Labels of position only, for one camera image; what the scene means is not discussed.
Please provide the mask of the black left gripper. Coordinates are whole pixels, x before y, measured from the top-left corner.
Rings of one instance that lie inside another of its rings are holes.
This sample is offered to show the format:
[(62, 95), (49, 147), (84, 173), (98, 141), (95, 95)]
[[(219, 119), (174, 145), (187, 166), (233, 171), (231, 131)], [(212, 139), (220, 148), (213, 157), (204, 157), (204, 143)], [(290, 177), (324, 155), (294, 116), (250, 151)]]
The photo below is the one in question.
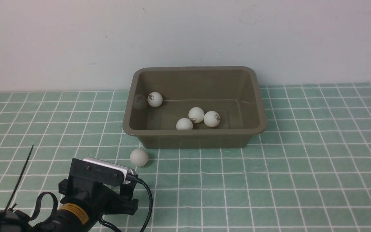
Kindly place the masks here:
[(42, 226), (43, 232), (88, 232), (96, 223), (119, 232), (112, 223), (103, 219), (104, 215), (134, 215), (138, 200), (133, 198), (136, 184), (122, 184), (120, 192), (102, 183), (63, 179), (59, 193), (63, 195), (61, 206), (53, 219)]

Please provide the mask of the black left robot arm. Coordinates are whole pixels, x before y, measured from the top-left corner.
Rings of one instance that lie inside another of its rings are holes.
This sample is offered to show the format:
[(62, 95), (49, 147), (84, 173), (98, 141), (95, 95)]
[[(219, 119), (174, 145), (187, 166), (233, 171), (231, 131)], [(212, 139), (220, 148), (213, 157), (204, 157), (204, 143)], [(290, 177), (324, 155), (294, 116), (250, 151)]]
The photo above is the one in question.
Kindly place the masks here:
[[(108, 188), (104, 181), (69, 177), (59, 183), (59, 193), (64, 197), (59, 201), (51, 192), (41, 193), (36, 200), (35, 211), (28, 216), (20, 210), (8, 208), (0, 210), (0, 232), (88, 232), (96, 223), (119, 232), (114, 224), (103, 219), (104, 215), (134, 215), (138, 209), (138, 200), (133, 198), (137, 183), (146, 187), (146, 183), (135, 175), (129, 175), (130, 183), (117, 181), (120, 192)], [(53, 198), (53, 207), (49, 217), (36, 225), (30, 225), (40, 214), (44, 196)]]

